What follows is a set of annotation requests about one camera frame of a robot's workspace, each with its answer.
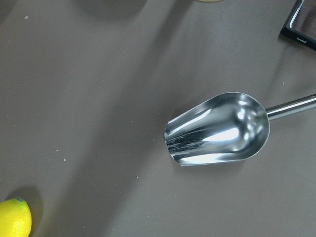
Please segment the steel ice scoop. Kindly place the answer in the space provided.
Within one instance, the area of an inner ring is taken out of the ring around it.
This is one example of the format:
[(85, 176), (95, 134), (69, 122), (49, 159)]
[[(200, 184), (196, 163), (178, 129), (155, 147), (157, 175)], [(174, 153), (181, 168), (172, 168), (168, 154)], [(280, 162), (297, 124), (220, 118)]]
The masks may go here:
[(265, 146), (272, 120), (315, 106), (315, 95), (266, 109), (250, 95), (223, 93), (170, 120), (164, 140), (181, 166), (243, 161)]

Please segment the yellow lemon outer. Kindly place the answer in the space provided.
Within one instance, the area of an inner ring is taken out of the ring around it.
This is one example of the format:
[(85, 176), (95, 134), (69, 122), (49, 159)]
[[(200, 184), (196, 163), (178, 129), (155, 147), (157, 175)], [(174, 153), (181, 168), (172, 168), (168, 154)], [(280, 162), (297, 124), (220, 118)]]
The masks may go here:
[(32, 216), (27, 202), (18, 197), (0, 203), (0, 236), (28, 237)]

